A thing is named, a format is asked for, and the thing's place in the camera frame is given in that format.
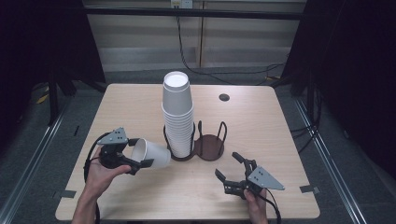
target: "power outlet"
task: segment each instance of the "power outlet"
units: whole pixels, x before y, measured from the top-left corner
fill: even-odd
[[[171,0],[171,8],[181,8],[181,0]]]
[[[192,0],[181,0],[181,8],[192,8]]]

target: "stack of paper cups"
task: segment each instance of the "stack of paper cups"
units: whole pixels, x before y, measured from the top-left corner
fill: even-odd
[[[182,72],[168,73],[163,80],[163,119],[165,133],[174,156],[191,153],[193,102],[189,77]]]

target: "dark wire cup holder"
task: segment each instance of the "dark wire cup holder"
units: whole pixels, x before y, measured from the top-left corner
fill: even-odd
[[[222,140],[219,138],[222,127],[224,127],[224,135]],[[194,141],[195,135],[195,123],[193,124],[192,134],[191,134],[191,144],[190,144],[190,155],[184,158],[176,157],[172,153],[172,148],[169,145],[168,138],[166,136],[166,128],[163,126],[163,136],[167,144],[167,148],[171,151],[171,156],[174,161],[188,161],[195,155],[203,159],[204,161],[215,161],[219,159],[224,152],[224,142],[227,136],[227,125],[224,121],[221,122],[219,126],[218,135],[205,134],[202,132],[202,122],[198,122],[199,138]]]

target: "white paper cup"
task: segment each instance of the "white paper cup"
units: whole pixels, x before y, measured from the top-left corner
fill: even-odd
[[[134,145],[131,160],[141,162],[151,159],[154,159],[151,165],[152,168],[166,167],[171,160],[171,152],[165,147],[140,138]]]
[[[168,112],[165,111],[165,109],[163,108],[163,115],[166,116],[169,119],[184,119],[186,117],[190,117],[194,112],[194,102],[192,102],[192,106],[190,108],[190,110],[182,115],[173,115],[173,114],[169,114]]]
[[[173,129],[169,129],[168,127],[166,127],[166,134],[171,135],[170,137],[172,138],[186,138],[186,137],[191,137],[193,131],[193,127],[188,128],[188,129],[184,129],[182,131],[177,131],[177,130],[173,130]]]
[[[167,117],[164,115],[163,120],[168,123],[175,123],[175,124],[190,123],[190,122],[193,122],[194,115],[190,114],[190,115],[188,115],[184,118],[180,118],[180,119],[174,119],[174,118],[170,118],[170,117]]]
[[[189,78],[181,72],[172,72],[163,79],[163,111],[180,116],[192,109]]]
[[[172,121],[165,121],[165,127],[166,129],[169,130],[174,130],[174,131],[186,131],[188,128],[192,128],[193,127],[193,121],[192,120],[187,120],[184,123],[175,123]]]
[[[163,78],[163,85],[170,91],[183,91],[189,83],[189,77],[182,72],[170,72]]]
[[[191,152],[191,133],[184,136],[166,133],[172,153],[178,158],[184,158]]]

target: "dark brown coaster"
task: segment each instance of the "dark brown coaster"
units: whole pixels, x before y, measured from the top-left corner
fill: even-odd
[[[215,161],[222,156],[224,144],[217,136],[206,134],[195,141],[194,152],[205,161]]]

